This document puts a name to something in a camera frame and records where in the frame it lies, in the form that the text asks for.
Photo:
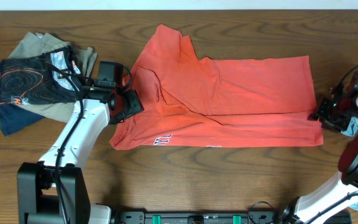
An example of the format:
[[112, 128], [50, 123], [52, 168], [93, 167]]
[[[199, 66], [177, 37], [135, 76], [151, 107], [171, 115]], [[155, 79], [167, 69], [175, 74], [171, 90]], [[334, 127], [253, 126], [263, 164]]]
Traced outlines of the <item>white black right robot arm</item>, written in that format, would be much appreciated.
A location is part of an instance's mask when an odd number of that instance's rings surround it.
[[[358, 118], [358, 70], [351, 69], [347, 88], [339, 83], [330, 99], [323, 99], [313, 119], [335, 131], [346, 130]], [[314, 192], [295, 199], [276, 223], [346, 223], [339, 213], [358, 202], [358, 133], [347, 145], [338, 162], [338, 171]]]

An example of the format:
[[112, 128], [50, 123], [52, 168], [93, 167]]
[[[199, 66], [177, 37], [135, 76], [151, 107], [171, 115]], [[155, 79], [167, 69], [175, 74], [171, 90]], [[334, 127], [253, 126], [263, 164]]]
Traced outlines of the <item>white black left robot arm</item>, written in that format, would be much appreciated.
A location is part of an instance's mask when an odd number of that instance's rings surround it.
[[76, 87], [74, 110], [53, 146], [17, 172], [19, 223], [117, 223], [107, 205], [92, 204], [83, 169], [101, 131], [144, 110], [129, 69], [102, 61], [97, 78]]

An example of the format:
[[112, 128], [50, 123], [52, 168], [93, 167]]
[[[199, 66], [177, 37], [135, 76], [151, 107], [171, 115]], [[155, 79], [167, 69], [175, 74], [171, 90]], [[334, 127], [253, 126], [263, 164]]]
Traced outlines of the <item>red orange soccer t-shirt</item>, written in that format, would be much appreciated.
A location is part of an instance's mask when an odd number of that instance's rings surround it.
[[131, 70], [143, 112], [118, 124], [117, 150], [145, 146], [305, 147], [323, 143], [307, 56], [198, 58], [160, 25]]

